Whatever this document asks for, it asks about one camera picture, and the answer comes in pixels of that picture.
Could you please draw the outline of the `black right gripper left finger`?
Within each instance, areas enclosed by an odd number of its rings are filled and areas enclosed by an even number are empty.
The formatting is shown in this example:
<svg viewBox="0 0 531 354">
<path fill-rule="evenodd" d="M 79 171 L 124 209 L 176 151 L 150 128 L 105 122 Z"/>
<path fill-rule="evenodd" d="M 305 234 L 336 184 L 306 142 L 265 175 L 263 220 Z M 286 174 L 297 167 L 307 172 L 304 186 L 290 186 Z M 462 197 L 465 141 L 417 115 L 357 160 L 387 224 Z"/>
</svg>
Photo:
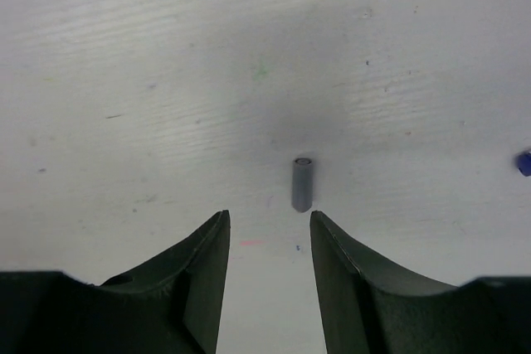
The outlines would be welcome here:
<svg viewBox="0 0 531 354">
<path fill-rule="evenodd" d="M 230 249 L 219 211 L 102 285 L 60 271 L 1 274 L 3 353 L 213 353 Z"/>
</svg>

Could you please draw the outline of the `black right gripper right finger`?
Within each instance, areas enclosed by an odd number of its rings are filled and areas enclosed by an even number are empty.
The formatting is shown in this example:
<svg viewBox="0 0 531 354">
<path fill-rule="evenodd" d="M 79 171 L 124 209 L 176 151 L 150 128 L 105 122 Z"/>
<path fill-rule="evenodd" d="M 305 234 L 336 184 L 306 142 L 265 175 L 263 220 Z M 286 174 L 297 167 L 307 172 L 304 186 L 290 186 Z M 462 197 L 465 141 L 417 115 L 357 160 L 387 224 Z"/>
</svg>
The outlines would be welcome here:
<svg viewBox="0 0 531 354">
<path fill-rule="evenodd" d="M 310 240 L 327 352 L 530 351 L 529 277 L 445 284 L 380 255 L 321 211 L 311 214 Z"/>
</svg>

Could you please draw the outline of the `grey pen cap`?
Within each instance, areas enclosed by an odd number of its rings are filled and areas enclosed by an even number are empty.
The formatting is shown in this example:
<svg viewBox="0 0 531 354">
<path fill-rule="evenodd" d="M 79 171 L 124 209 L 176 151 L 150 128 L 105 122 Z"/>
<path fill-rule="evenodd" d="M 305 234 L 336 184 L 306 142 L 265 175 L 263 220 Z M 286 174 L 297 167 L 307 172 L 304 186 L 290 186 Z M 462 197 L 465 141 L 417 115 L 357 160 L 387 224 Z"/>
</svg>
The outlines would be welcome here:
<svg viewBox="0 0 531 354">
<path fill-rule="evenodd" d="M 291 205 L 299 213 L 313 205 L 313 165 L 311 158 L 296 158 L 292 163 Z"/>
</svg>

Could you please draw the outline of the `purple capped white marker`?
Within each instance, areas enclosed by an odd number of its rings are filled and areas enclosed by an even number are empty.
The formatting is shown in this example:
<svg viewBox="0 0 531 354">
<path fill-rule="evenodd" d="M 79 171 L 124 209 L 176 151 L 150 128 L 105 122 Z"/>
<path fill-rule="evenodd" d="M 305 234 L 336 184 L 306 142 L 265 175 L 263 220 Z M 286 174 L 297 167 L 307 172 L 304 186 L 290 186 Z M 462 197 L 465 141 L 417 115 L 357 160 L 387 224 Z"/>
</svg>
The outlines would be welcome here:
<svg viewBox="0 0 531 354">
<path fill-rule="evenodd" d="M 524 176 L 531 176 L 531 150 L 525 149 L 514 157 L 514 166 Z"/>
</svg>

